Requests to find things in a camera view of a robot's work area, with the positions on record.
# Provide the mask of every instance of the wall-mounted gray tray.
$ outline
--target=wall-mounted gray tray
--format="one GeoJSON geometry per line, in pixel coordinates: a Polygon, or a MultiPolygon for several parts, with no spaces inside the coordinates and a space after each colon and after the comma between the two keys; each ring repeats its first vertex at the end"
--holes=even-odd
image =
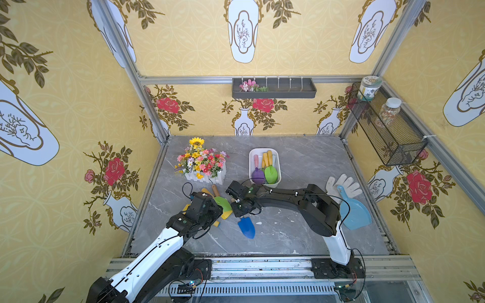
{"type": "Polygon", "coordinates": [[[281,78],[256,78],[256,84],[267,86],[267,92],[245,92],[239,85],[243,81],[251,81],[254,78],[232,78],[232,97],[235,99],[290,99],[290,98],[314,98],[317,88],[311,78],[281,77],[281,78]]]}

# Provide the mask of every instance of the gray marble surface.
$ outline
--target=gray marble surface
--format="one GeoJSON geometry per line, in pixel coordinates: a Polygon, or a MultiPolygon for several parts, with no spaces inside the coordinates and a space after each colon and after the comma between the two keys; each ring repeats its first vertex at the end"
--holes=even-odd
{"type": "MultiPolygon", "coordinates": [[[[297,137],[202,137],[204,147],[224,150],[227,159],[227,174],[223,186],[218,185],[221,196],[233,180],[242,182],[249,176],[249,151],[257,147],[274,148],[279,153],[282,179],[278,188],[305,188],[313,183],[325,190],[329,176],[338,178],[347,174],[356,179],[350,160],[340,139],[336,136],[297,136],[297,137]]],[[[182,185],[187,182],[182,174],[174,173],[177,156],[182,154],[191,137],[171,137],[165,159],[158,175],[155,188],[146,206],[146,212],[135,231],[132,253],[141,253],[165,227],[168,219],[190,203],[182,193],[182,185]]],[[[210,184],[192,181],[194,191],[203,187],[210,191],[210,184]]],[[[355,199],[368,208],[364,196],[355,199]]],[[[233,254],[302,254],[328,255],[322,236],[310,230],[298,212],[266,207],[261,214],[250,216],[255,229],[254,239],[246,238],[239,229],[239,218],[231,215],[219,219],[219,227],[211,230],[201,239],[190,240],[184,247],[195,254],[213,255],[233,254]]],[[[372,224],[357,230],[343,227],[347,243],[358,248],[363,255],[388,255],[377,225],[372,224]]]]}

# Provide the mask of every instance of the yellow flower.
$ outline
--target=yellow flower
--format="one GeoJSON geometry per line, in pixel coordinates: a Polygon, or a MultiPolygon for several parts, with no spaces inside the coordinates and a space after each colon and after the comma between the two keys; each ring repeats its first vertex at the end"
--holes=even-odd
{"type": "Polygon", "coordinates": [[[202,145],[204,144],[204,139],[200,139],[199,137],[195,137],[195,138],[192,138],[189,140],[189,143],[194,147],[194,148],[198,148],[198,147],[202,147],[202,145]]]}

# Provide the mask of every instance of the white work glove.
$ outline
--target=white work glove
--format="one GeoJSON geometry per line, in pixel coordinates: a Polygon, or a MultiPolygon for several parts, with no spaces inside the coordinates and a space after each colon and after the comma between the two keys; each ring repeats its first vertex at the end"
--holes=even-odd
{"type": "MultiPolygon", "coordinates": [[[[362,193],[362,190],[359,188],[360,184],[358,182],[352,183],[353,181],[354,181],[354,178],[352,177],[347,178],[346,174],[342,174],[336,182],[335,182],[335,178],[330,176],[328,177],[328,181],[327,181],[327,185],[325,186],[325,189],[327,191],[327,194],[342,198],[339,191],[337,190],[337,186],[342,185],[343,188],[345,189],[345,193],[347,194],[347,196],[349,198],[353,198],[362,193]]],[[[333,197],[331,198],[338,204],[342,203],[342,200],[340,200],[339,198],[333,198],[333,197]]]]}

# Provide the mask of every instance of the jar lid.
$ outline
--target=jar lid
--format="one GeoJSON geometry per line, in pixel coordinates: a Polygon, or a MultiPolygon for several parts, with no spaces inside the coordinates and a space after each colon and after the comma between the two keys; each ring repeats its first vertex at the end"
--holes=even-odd
{"type": "Polygon", "coordinates": [[[380,87],[382,85],[382,79],[378,76],[365,76],[362,78],[362,84],[367,87],[380,87]]]}
{"type": "Polygon", "coordinates": [[[386,106],[390,107],[392,109],[396,109],[396,108],[401,106],[401,103],[402,103],[402,101],[399,98],[389,98],[386,101],[386,106]]]}

